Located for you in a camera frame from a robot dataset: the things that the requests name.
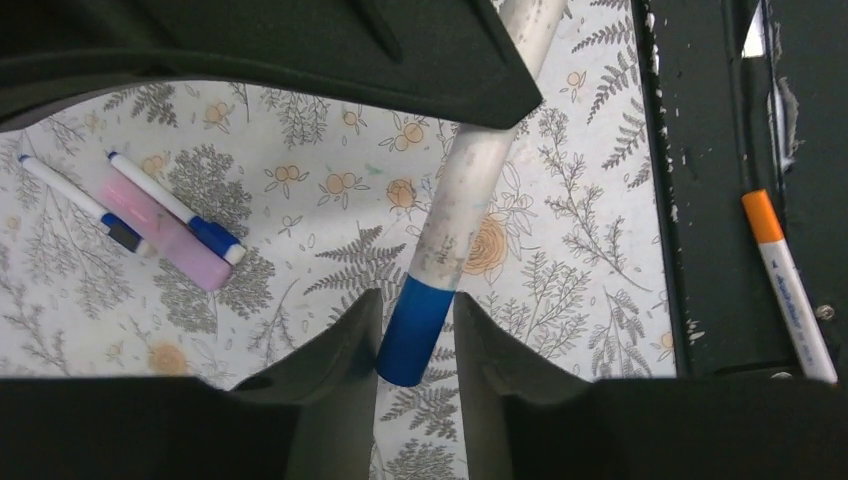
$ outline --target floral tablecloth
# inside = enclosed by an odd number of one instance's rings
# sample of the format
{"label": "floral tablecloth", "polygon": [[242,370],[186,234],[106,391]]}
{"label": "floral tablecloth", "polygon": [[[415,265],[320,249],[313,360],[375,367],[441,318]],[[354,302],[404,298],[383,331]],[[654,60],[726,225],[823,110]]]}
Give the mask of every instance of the floral tablecloth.
{"label": "floral tablecloth", "polygon": [[[581,377],[673,375],[629,2],[570,2],[539,84],[545,103],[520,125],[461,289]],[[456,127],[192,81],[3,134],[0,372],[191,374],[227,388],[366,288],[390,308]],[[93,192],[111,150],[244,239],[225,288],[207,294],[166,260],[122,251],[17,162],[35,155]],[[376,478],[467,478],[452,345],[443,335],[420,386],[381,384]]]}

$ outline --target white marker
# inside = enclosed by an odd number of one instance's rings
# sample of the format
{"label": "white marker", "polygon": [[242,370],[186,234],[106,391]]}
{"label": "white marker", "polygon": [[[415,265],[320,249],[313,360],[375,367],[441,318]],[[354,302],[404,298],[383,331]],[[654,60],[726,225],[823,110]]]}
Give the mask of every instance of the white marker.
{"label": "white marker", "polygon": [[116,215],[109,213],[102,205],[89,197],[67,178],[57,171],[45,165],[41,160],[22,155],[21,166],[27,172],[33,174],[53,190],[74,203],[80,210],[100,220],[100,223],[108,228],[107,234],[127,250],[145,257],[152,257],[156,249],[147,243],[141,236],[129,227]]}
{"label": "white marker", "polygon": [[[566,1],[506,0],[500,8],[533,78],[542,69]],[[377,371],[389,382],[413,386],[421,381],[514,138],[515,128],[459,129],[380,346]]]}
{"label": "white marker", "polygon": [[153,197],[166,210],[185,223],[198,240],[227,263],[235,265],[244,258],[247,250],[233,234],[215,222],[207,222],[200,218],[200,215],[194,213],[159,182],[144,173],[132,160],[120,153],[112,152],[109,154],[109,162],[144,193]]}
{"label": "white marker", "polygon": [[836,383],[836,370],[768,193],[765,190],[747,193],[742,197],[742,204],[804,375]]}

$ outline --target screw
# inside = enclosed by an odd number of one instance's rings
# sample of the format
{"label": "screw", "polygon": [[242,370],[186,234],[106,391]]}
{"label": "screw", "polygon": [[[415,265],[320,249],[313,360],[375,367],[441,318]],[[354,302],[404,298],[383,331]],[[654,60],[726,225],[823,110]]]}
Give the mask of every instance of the screw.
{"label": "screw", "polygon": [[833,309],[830,305],[821,305],[816,308],[816,318],[819,320],[824,320],[825,322],[829,322],[833,320],[833,317],[836,316],[836,310]]}

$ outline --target blue end cap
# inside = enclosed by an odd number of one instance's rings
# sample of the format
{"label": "blue end cap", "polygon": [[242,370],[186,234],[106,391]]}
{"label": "blue end cap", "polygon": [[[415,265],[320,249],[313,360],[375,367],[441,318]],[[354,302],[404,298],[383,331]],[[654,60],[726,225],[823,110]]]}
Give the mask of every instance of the blue end cap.
{"label": "blue end cap", "polygon": [[200,217],[189,220],[188,227],[194,231],[198,240],[221,258],[224,258],[231,246],[241,243],[226,228],[214,222],[207,222]]}
{"label": "blue end cap", "polygon": [[381,377],[401,387],[421,383],[454,293],[406,278],[377,354]]}
{"label": "blue end cap", "polygon": [[102,217],[100,217],[100,223],[106,225],[109,228],[118,226],[129,232],[135,238],[141,240],[141,235],[138,234],[135,230],[132,229],[129,225],[126,224],[123,220],[118,218],[114,213],[106,213]]}

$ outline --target pink eraser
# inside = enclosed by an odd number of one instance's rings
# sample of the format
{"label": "pink eraser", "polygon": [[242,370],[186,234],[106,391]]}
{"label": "pink eraser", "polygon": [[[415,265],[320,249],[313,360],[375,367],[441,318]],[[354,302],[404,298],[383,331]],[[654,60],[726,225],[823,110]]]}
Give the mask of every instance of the pink eraser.
{"label": "pink eraser", "polygon": [[224,286],[232,272],[230,264],[127,177],[112,167],[106,168],[112,172],[100,189],[103,206],[156,247],[198,287],[211,292]]}

